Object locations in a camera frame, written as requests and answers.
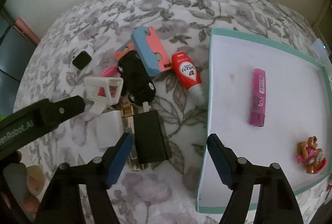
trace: white cap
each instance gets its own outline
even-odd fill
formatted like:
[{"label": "white cap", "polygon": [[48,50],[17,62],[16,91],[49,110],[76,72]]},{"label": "white cap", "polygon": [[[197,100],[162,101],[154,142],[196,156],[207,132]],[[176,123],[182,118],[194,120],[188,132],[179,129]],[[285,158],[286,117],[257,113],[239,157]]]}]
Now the white cap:
[{"label": "white cap", "polygon": [[188,89],[188,92],[190,96],[194,99],[195,103],[197,105],[203,105],[207,103],[206,96],[203,91],[203,87],[201,83],[198,83],[196,85],[193,85]]}]

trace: barcode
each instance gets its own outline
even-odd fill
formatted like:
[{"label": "barcode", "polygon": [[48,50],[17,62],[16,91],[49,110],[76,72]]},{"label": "barcode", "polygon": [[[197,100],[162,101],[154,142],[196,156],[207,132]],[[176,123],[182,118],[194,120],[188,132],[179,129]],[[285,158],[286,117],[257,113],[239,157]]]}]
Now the barcode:
[{"label": "barcode", "polygon": [[264,77],[263,76],[259,77],[259,92],[261,94],[265,94]]}]

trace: pink highlighter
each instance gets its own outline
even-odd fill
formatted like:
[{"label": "pink highlighter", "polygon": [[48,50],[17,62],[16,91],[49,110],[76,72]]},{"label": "pink highlighter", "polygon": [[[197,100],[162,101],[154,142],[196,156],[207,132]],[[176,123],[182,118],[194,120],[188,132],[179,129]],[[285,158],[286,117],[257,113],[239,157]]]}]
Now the pink highlighter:
[{"label": "pink highlighter", "polygon": [[252,126],[264,126],[265,102],[266,102],[266,78],[265,71],[254,69],[254,78],[252,81],[252,108],[250,113],[250,122]]}]

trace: blue phone case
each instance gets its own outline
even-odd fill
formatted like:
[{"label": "blue phone case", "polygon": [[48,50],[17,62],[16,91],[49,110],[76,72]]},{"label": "blue phone case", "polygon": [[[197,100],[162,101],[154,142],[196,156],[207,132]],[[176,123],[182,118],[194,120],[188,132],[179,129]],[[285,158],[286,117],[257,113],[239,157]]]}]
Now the blue phone case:
[{"label": "blue phone case", "polygon": [[146,35],[150,34],[149,29],[145,26],[140,26],[132,32],[132,41],[136,47],[137,53],[150,77],[155,77],[161,70],[159,68],[159,61],[154,52],[150,49],[146,40]]}]

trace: smartwatch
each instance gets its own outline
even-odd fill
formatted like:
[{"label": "smartwatch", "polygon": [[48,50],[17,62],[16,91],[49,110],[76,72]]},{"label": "smartwatch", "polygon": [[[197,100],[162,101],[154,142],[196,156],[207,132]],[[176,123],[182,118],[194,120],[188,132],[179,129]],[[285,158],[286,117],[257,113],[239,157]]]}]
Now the smartwatch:
[{"label": "smartwatch", "polygon": [[76,53],[71,61],[72,65],[77,70],[85,68],[92,60],[93,44],[88,43],[88,47]]}]

